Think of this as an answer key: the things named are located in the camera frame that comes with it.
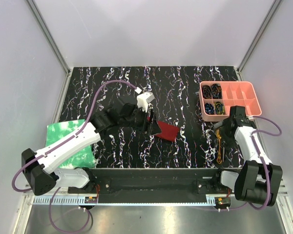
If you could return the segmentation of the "red cloth napkin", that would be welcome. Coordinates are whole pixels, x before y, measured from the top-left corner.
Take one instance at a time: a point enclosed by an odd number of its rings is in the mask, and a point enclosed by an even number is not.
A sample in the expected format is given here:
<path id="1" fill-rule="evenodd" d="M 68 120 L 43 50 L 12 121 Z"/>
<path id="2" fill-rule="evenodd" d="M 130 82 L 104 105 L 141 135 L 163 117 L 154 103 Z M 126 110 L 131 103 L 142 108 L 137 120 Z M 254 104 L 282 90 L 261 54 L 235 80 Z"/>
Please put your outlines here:
<path id="1" fill-rule="evenodd" d="M 177 135 L 180 131 L 180 128 L 174 125 L 170 125 L 163 121 L 157 120 L 158 125 L 160 126 L 162 133 L 158 135 L 154 135 L 163 140 L 167 140 L 170 142 L 175 142 Z"/>

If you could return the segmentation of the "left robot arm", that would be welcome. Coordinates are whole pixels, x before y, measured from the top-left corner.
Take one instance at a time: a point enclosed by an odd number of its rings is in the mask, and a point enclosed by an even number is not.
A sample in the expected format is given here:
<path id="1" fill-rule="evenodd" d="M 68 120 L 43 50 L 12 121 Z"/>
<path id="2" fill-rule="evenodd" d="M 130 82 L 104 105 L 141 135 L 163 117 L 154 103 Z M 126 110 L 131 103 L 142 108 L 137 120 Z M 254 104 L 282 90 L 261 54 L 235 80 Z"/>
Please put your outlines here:
<path id="1" fill-rule="evenodd" d="M 86 167 L 61 169 L 59 166 L 87 146 L 102 141 L 121 128 L 131 128 L 146 135 L 161 133 L 156 114 L 149 104 L 153 93 L 117 98 L 110 106 L 94 112 L 90 120 L 48 147 L 21 154 L 22 173 L 34 195 L 40 196 L 59 187 L 80 188 L 85 193 L 95 189 L 96 181 Z"/>

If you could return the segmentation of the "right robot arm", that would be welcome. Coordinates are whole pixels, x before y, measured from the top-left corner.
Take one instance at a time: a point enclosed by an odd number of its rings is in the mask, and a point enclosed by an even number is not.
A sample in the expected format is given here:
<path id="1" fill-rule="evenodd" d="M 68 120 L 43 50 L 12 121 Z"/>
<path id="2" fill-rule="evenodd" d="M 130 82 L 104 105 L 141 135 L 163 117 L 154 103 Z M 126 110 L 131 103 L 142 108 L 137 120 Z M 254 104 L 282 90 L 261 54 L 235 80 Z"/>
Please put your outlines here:
<path id="1" fill-rule="evenodd" d="M 268 132 L 257 129 L 243 106 L 232 106 L 229 117 L 216 123 L 214 129 L 219 133 L 224 148 L 239 146 L 244 165 L 240 172 L 222 171 L 212 181 L 213 190 L 223 193 L 229 188 L 237 200 L 250 204 L 256 210 L 273 206 L 283 170 L 267 157 L 258 138 L 259 133 Z"/>

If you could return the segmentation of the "pink compartment tray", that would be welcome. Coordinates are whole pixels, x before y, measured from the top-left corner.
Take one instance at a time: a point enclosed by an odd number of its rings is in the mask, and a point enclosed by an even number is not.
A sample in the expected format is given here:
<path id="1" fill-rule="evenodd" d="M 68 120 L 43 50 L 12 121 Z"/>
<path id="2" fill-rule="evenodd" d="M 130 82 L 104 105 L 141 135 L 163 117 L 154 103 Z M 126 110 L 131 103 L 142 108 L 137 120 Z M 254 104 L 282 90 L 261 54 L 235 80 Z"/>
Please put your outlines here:
<path id="1" fill-rule="evenodd" d="M 254 87 L 248 81 L 203 81 L 199 101 L 202 119 L 206 122 L 228 118 L 232 106 L 244 106 L 248 117 L 262 114 Z"/>

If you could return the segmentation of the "gold spoon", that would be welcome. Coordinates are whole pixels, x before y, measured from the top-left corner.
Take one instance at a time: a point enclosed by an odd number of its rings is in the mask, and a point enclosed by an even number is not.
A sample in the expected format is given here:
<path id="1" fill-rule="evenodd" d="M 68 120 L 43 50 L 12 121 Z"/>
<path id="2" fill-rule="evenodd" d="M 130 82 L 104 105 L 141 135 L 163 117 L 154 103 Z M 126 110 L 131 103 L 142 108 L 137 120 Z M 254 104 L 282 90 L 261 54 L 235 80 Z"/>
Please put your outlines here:
<path id="1" fill-rule="evenodd" d="M 222 137 L 220 135 L 220 130 L 217 129 L 215 131 L 215 134 L 216 134 L 216 137 L 217 137 L 217 140 L 218 140 L 218 153 L 217 153 L 217 163 L 220 165 L 222 164 L 223 160 L 222 160 L 222 152 L 221 152 L 221 140 L 222 140 Z"/>

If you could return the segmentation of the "green white cloth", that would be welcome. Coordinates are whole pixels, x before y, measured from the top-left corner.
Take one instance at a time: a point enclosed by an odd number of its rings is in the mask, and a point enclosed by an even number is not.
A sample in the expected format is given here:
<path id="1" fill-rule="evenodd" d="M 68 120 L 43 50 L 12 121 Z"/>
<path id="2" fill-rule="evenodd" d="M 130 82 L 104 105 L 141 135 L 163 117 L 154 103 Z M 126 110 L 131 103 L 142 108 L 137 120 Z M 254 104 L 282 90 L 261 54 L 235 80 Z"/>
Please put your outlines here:
<path id="1" fill-rule="evenodd" d="M 89 122 L 82 131 L 84 120 L 65 121 L 47 126 L 46 151 L 53 150 L 39 160 L 50 173 L 57 168 L 93 168 L 95 159 L 91 145 L 101 140 Z"/>

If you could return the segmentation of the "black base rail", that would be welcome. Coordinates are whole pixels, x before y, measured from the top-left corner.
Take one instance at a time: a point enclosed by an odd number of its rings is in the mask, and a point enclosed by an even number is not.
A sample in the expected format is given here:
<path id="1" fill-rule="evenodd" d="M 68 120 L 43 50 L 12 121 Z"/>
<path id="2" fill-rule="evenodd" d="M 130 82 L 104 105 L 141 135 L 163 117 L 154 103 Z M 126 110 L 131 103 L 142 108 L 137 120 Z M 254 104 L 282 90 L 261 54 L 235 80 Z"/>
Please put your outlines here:
<path id="1" fill-rule="evenodd" d="M 222 169 L 90 169 L 89 185 L 70 186 L 68 193 L 99 193 L 99 204 L 191 206 L 207 203 L 207 195 L 228 195 L 220 183 Z"/>

